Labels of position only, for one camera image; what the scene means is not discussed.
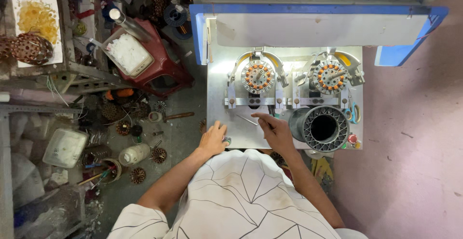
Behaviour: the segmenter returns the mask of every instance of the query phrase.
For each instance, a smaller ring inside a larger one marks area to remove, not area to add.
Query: white bottle
[[[133,166],[146,159],[150,151],[150,146],[145,143],[128,147],[119,153],[119,162],[126,167]]]

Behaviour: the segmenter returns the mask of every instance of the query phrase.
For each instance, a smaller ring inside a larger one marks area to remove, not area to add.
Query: yellow resin residue
[[[37,35],[56,44],[58,40],[56,11],[49,5],[37,1],[23,1],[19,17],[18,26],[22,32],[38,32]]]

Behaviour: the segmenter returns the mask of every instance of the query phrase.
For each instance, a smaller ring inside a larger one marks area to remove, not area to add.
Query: concrete floor
[[[335,205],[370,239],[461,238],[463,0],[399,68],[363,49],[363,151],[334,157]],[[401,134],[408,133],[413,138]]]
[[[193,38],[188,40],[179,40],[171,35],[169,28],[163,29],[174,41],[181,47],[183,54],[193,49]],[[195,79],[193,88],[185,88],[172,94],[165,101],[167,104],[166,115],[194,112],[194,116],[170,120],[167,123],[162,121],[152,123],[147,120],[139,122],[143,127],[142,140],[150,146],[156,145],[159,140],[162,143],[159,147],[167,151],[166,160],[157,164],[149,159],[142,161],[139,165],[146,171],[146,178],[140,184],[130,182],[130,169],[124,173],[116,182],[101,187],[100,201],[104,204],[103,214],[97,221],[101,224],[96,227],[100,232],[95,234],[95,238],[106,238],[114,222],[120,214],[120,211],[128,204],[135,203],[140,196],[154,183],[162,174],[166,173],[171,167],[186,158],[198,146],[201,134],[199,132],[199,122],[206,116],[205,96],[206,96],[206,67],[196,64],[194,54],[183,59],[188,71]],[[150,105],[158,101],[156,96],[150,97]],[[153,137],[154,131],[164,131],[160,137]],[[115,132],[115,126],[110,127],[109,147],[113,150],[113,155],[118,156],[119,152],[129,146],[135,145],[131,136],[120,136]],[[177,214],[177,206],[167,214],[169,225],[174,221]]]

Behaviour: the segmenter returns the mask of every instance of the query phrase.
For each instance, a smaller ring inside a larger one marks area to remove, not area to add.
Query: person
[[[293,144],[288,123],[253,113],[293,183],[266,154],[225,152],[227,126],[216,121],[197,149],[126,206],[109,239],[365,239],[345,229],[337,210]],[[165,213],[180,199],[171,228]]]

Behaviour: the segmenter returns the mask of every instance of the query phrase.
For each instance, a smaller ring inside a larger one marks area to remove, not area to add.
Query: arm
[[[296,191],[309,200],[333,228],[345,228],[336,208],[334,208],[294,147],[288,123],[266,113],[253,113],[251,116],[259,118],[258,121],[263,130],[264,139],[267,140],[275,152],[285,159],[291,170]]]
[[[201,137],[199,147],[158,179],[136,203],[163,213],[168,212],[180,199],[198,169],[212,156],[223,152],[225,146],[229,145],[228,142],[222,142],[226,130],[226,125],[220,127],[220,122],[216,121],[214,126],[211,126]]]

